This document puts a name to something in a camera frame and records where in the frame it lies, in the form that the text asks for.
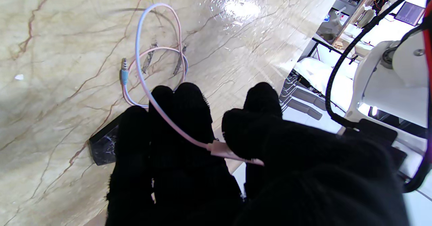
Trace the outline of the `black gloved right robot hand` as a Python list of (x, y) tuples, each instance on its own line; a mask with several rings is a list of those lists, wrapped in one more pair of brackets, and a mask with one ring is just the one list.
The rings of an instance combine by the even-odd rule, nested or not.
[(181, 137), (150, 105), (119, 124), (107, 226), (408, 226), (382, 146), (283, 120), (277, 92), (249, 89), (222, 132), (247, 164), (243, 199), (223, 158)]

